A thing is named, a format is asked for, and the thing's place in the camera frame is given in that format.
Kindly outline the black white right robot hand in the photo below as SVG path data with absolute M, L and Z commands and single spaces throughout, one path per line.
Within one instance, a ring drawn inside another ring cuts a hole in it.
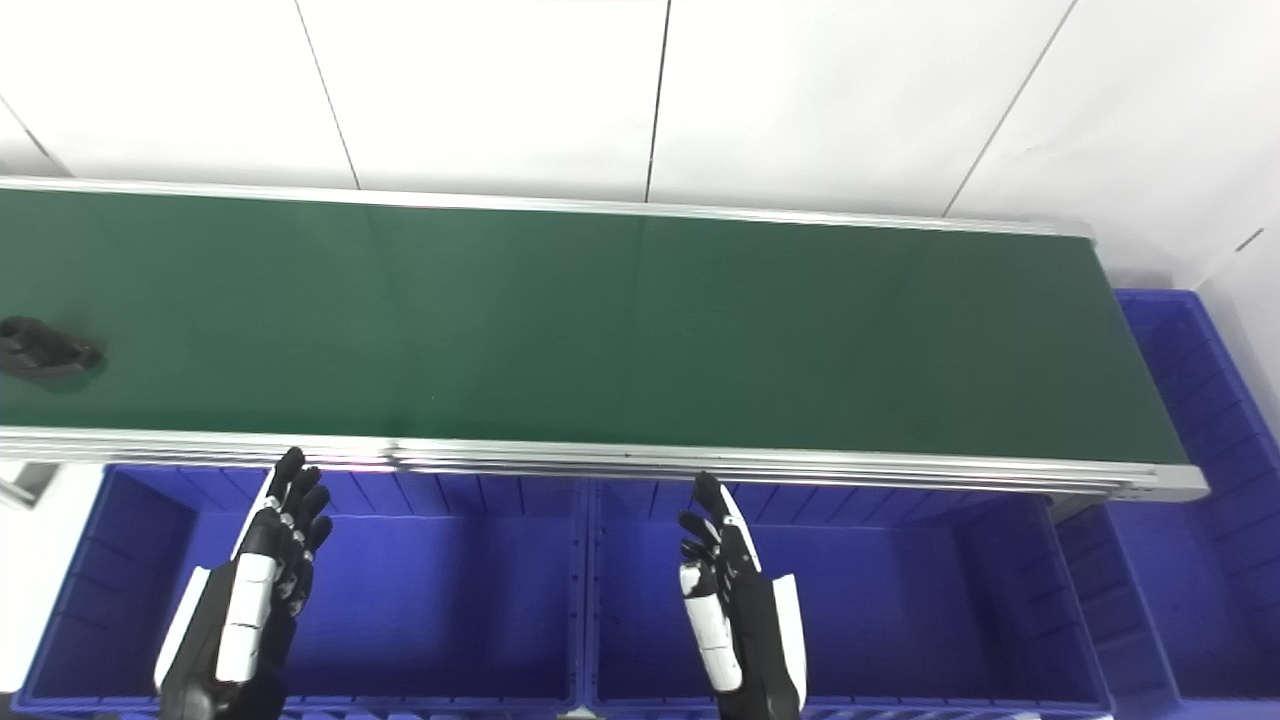
M 678 569 L 703 667 L 722 719 L 799 719 L 806 703 L 806 647 L 797 583 L 769 579 L 732 493 L 695 475 L 684 510 Z

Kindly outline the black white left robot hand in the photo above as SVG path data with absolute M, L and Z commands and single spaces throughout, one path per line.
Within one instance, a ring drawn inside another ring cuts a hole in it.
M 161 719 L 279 719 L 285 660 L 333 530 L 330 492 L 288 448 L 255 496 L 229 559 L 196 568 L 154 669 Z

